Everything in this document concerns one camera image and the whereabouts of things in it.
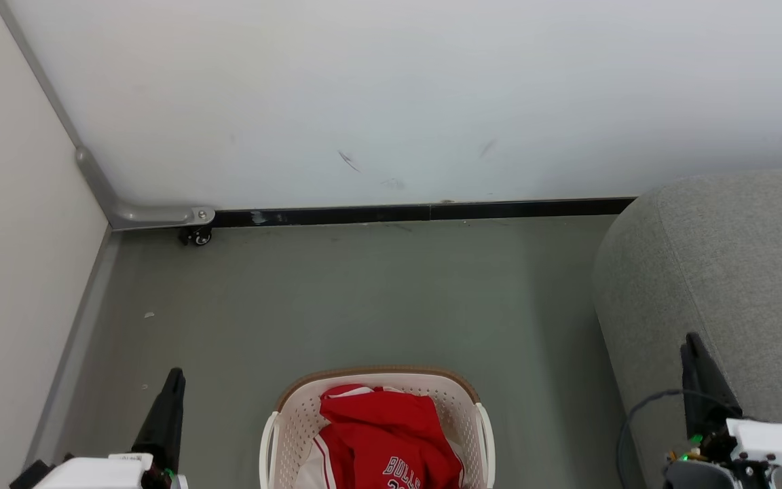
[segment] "brown basket rim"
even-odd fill
[[[426,374],[450,378],[450,380],[453,380],[463,387],[463,390],[469,394],[469,399],[472,399],[472,403],[481,402],[479,394],[475,392],[472,384],[456,372],[450,371],[450,369],[419,365],[372,365],[354,368],[326,369],[325,371],[316,372],[315,374],[304,375],[294,381],[294,383],[285,390],[285,393],[280,396],[279,402],[276,403],[276,411],[282,412],[282,406],[285,405],[288,398],[291,397],[296,390],[300,389],[302,386],[306,386],[306,384],[309,384],[310,382],[326,380],[326,378],[367,374]]]

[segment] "red clothing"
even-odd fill
[[[463,465],[430,397],[342,386],[323,394],[320,413],[331,422],[314,443],[328,489],[460,489]]]

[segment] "gray metal frame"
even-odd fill
[[[32,73],[35,74],[35,78],[37,78],[38,84],[44,91],[44,95],[47,96],[53,111],[56,112],[57,117],[62,122],[62,127],[68,133],[71,142],[74,143],[75,149],[77,149],[75,151],[75,163],[77,163],[77,167],[83,173],[83,177],[90,186],[90,191],[95,195],[99,207],[105,212],[105,216],[108,222],[111,223],[113,231],[208,225],[213,221],[215,211],[210,207],[146,206],[136,205],[120,198],[111,182],[105,176],[105,172],[98,166],[98,162],[93,157],[92,152],[81,141],[77,128],[65,111],[65,107],[62,105],[59,96],[56,95],[56,91],[53,90],[53,84],[50,83],[50,79],[47,78],[47,74],[41,68],[41,63],[38,61],[35,53],[32,52],[32,47],[29,46],[24,32],[22,32],[20,25],[16,22],[14,13],[8,5],[8,0],[0,0],[0,15],[5,25],[8,26],[8,30],[12,34],[16,45],[20,48],[20,52],[26,58]]]

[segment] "black cable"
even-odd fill
[[[708,399],[712,402],[719,403],[719,405],[722,405],[723,408],[729,409],[729,412],[735,412],[735,407],[732,407],[730,405],[727,405],[727,403],[717,399],[717,397],[709,396],[705,393],[700,393],[699,391],[690,391],[687,389],[667,389],[665,391],[662,391],[660,393],[651,394],[645,399],[642,399],[637,405],[633,406],[633,409],[629,410],[629,414],[627,415],[627,421],[624,421],[623,427],[620,428],[620,435],[617,437],[617,453],[614,457],[614,464],[617,468],[617,476],[620,478],[620,487],[623,489],[627,489],[627,480],[623,476],[623,441],[626,439],[626,435],[630,429],[630,425],[633,422],[633,418],[635,417],[636,412],[640,411],[642,408],[644,408],[649,403],[654,402],[657,399],[663,399],[663,397],[668,396],[682,396],[685,394],[690,394],[692,396],[699,396],[703,397],[704,399]]]

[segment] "gray sofa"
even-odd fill
[[[693,177],[636,199],[602,242],[593,298],[627,409],[680,387],[680,344],[697,331],[745,413],[782,421],[782,170]],[[636,415],[648,487],[662,486],[665,453],[685,434],[679,397]]]

